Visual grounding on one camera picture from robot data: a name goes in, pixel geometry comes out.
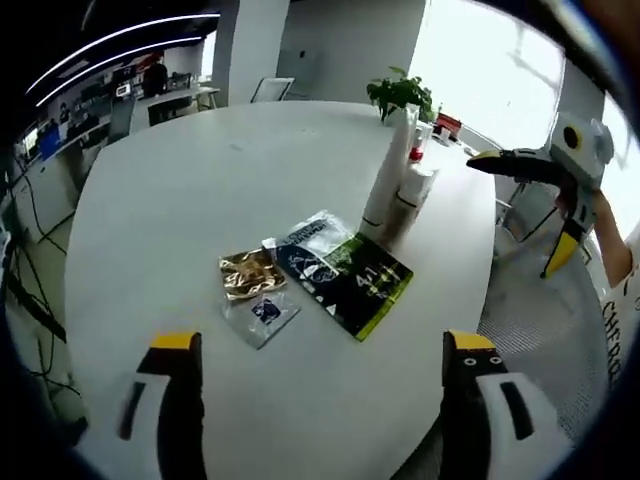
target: person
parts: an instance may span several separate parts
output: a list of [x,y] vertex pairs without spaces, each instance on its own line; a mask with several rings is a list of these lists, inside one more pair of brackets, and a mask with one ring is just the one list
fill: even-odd
[[[566,213],[565,194],[556,204]],[[609,201],[602,191],[592,193],[596,222],[594,231],[600,245],[602,263],[611,290],[602,299],[602,315],[607,337],[608,369],[615,384],[632,348],[640,320],[640,224],[625,242],[618,230]]]
[[160,63],[160,58],[153,56],[152,64],[144,71],[142,90],[145,98],[162,95],[167,89],[167,67]]
[[67,104],[62,102],[60,104],[60,125],[69,121],[69,109]]

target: small plastic bag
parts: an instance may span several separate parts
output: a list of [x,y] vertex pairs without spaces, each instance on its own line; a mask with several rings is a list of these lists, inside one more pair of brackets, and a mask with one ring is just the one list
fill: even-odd
[[285,292],[262,293],[243,302],[225,302],[222,314],[231,328],[255,349],[264,347],[300,307]]
[[255,297],[286,283],[284,275],[264,249],[221,257],[219,265],[229,300]]

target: person's arm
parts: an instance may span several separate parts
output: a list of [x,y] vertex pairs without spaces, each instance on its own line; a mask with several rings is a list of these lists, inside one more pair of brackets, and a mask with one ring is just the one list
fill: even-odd
[[594,230],[609,285],[614,288],[631,273],[633,256],[620,236],[611,206],[602,192],[594,192],[593,202],[597,217]]

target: window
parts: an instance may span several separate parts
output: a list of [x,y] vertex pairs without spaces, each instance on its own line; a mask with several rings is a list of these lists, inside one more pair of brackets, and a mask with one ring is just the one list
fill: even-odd
[[602,191],[611,204],[622,238],[640,222],[640,148],[638,139],[618,104],[607,94],[602,121],[611,130],[614,154],[602,179]]
[[204,48],[202,49],[202,67],[200,75],[211,78],[213,71],[213,55],[216,50],[216,32],[211,32],[204,39]]
[[410,73],[434,108],[504,148],[544,144],[563,72],[560,47],[513,17],[465,0],[433,0]]

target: red object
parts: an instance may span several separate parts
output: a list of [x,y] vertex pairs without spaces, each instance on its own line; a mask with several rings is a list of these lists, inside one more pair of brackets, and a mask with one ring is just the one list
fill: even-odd
[[153,52],[144,57],[142,60],[138,62],[136,65],[136,72],[142,73],[144,70],[153,65],[156,61],[160,61],[163,57],[163,54],[158,52]]
[[439,113],[438,118],[436,118],[436,126],[442,126],[449,130],[454,137],[458,137],[458,132],[460,132],[460,128],[462,127],[462,122],[460,120],[456,120],[449,115],[445,115],[444,113]]
[[422,148],[413,147],[409,152],[409,163],[420,163],[423,156],[424,152],[422,151]]

